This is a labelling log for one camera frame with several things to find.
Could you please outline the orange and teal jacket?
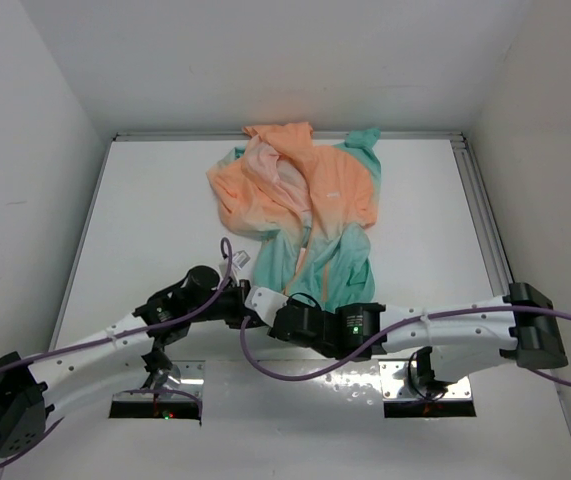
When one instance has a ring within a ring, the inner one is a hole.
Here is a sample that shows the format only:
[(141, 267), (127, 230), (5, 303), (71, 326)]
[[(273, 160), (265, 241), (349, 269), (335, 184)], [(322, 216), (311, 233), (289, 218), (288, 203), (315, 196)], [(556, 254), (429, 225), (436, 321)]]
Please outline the orange and teal jacket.
[(260, 241), (253, 283), (329, 311), (375, 294), (366, 233), (378, 217), (377, 128), (317, 145), (308, 123), (255, 125), (207, 172), (221, 223)]

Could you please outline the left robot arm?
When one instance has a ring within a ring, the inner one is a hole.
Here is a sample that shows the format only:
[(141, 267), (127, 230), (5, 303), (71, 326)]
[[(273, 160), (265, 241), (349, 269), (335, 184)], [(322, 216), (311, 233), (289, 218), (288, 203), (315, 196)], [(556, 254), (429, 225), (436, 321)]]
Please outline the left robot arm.
[(142, 390), (171, 369), (164, 350), (196, 322), (237, 328), (254, 315), (252, 288), (208, 266), (191, 268), (179, 282), (105, 329), (69, 346), (0, 358), (0, 459), (15, 458), (70, 413), (103, 397)]

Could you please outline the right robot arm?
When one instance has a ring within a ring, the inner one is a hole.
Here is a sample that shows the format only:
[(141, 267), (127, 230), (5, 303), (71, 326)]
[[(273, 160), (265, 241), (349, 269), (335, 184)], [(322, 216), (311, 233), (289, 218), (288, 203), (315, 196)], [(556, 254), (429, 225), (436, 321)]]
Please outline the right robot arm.
[(513, 362), (529, 370), (562, 368), (569, 361), (552, 301), (528, 283), (507, 294), (441, 311), (354, 303), (329, 312), (263, 291), (255, 305), (277, 340), (336, 360), (369, 360), (413, 350), (407, 374), (423, 394), (442, 392), (471, 373)]

